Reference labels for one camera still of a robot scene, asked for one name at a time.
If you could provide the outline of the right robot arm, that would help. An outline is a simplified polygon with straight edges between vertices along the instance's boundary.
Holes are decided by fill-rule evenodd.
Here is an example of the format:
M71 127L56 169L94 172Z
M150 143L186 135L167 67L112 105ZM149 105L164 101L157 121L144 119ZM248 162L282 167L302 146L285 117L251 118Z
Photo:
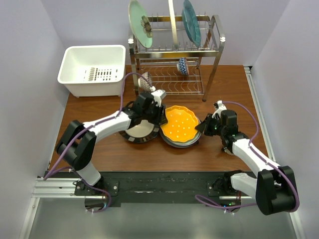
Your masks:
M223 148L240 158L254 174L249 176L241 170L226 172L217 180L214 189L229 196L242 192L254 198L264 215L295 212L299 208L293 169L280 166L257 149L250 138L239 131L237 114L233 110L208 114L196 130L206 136L219 136Z

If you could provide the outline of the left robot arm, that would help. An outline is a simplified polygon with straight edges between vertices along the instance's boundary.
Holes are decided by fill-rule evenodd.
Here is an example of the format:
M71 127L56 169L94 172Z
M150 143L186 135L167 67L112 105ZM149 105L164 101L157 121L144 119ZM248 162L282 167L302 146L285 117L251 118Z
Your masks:
M142 92L135 101L109 116L87 123L72 121L56 146L59 160L65 160L86 181L85 188L91 195L99 195L103 191L101 174L91 162L95 144L116 132L134 128L143 121L154 126L167 122L162 104L165 97L165 90Z

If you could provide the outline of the orange scalloped plate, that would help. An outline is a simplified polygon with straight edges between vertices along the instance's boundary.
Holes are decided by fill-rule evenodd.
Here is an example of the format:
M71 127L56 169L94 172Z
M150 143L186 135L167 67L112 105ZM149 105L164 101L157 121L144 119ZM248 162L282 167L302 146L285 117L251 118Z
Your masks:
M199 131L195 129L199 124L199 119L187 107L172 106L166 108L165 116L167 123L162 124L160 128L169 140L185 143L199 135Z

